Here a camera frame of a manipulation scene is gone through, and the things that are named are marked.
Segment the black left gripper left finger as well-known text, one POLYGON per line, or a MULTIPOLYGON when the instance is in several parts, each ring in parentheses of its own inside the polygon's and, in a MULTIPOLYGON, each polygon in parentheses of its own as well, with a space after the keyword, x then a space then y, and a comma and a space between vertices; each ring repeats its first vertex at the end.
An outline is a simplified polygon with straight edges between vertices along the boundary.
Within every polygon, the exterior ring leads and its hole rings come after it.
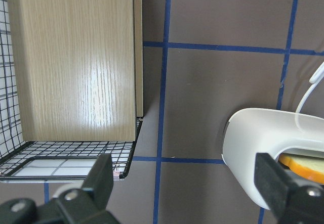
POLYGON ((114 223, 113 214, 106 210, 112 189, 112 158, 102 154, 79 188, 68 189, 41 206, 29 198, 1 204, 1 223, 114 223))

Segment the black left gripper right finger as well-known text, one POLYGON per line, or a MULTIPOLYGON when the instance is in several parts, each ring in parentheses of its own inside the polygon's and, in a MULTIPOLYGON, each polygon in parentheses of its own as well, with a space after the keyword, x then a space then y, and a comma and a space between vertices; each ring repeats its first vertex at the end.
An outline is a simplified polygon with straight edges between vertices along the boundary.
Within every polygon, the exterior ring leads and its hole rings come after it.
POLYGON ((256 154, 255 186, 277 223, 323 223, 323 185, 282 168, 267 153, 256 154))

